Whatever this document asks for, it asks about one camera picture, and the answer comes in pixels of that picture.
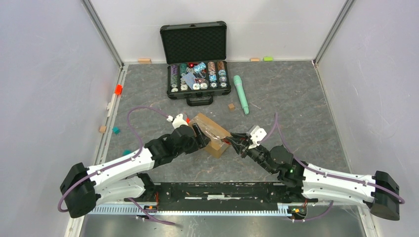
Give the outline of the red black utility knife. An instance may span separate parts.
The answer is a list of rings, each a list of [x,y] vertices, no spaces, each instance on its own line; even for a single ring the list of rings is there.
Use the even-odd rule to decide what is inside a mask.
[[[232,142],[231,142],[231,138],[230,137],[225,137],[225,138],[222,139],[222,141],[224,143],[228,144],[228,145],[232,145]]]

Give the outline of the brown cardboard express box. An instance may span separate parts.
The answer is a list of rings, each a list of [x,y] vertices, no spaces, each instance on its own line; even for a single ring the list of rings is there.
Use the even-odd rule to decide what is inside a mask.
[[[230,137],[231,134],[202,113],[198,113],[189,121],[190,126],[195,123],[198,125],[203,134],[210,138],[210,142],[206,147],[204,147],[204,150],[214,158],[220,158],[221,155],[230,147],[230,145],[224,143],[222,139]]]

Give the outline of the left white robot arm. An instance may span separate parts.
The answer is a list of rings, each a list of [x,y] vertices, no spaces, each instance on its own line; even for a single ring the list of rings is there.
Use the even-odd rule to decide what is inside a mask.
[[[150,201],[155,196],[155,187],[138,177],[138,173],[168,164],[179,155],[194,153],[209,143],[210,138],[198,125],[181,125],[110,162],[90,167],[79,162],[70,168],[60,186],[58,211],[79,218],[97,205],[118,199],[139,197]]]

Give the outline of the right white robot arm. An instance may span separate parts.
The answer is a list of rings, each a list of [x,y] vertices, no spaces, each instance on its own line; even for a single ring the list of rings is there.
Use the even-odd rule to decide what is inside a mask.
[[[284,145],[268,150],[250,135],[233,133],[222,140],[242,158],[249,157],[285,185],[291,202],[301,199],[330,200],[365,206],[379,218],[398,221],[404,203],[399,185],[384,171],[373,175],[351,174],[298,160]]]

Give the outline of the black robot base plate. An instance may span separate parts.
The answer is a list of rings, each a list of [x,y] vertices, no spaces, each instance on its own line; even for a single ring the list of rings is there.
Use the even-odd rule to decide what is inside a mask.
[[[135,201],[156,202],[159,211],[272,211],[279,203],[318,202],[279,182],[154,183],[146,173],[135,177],[145,187]]]

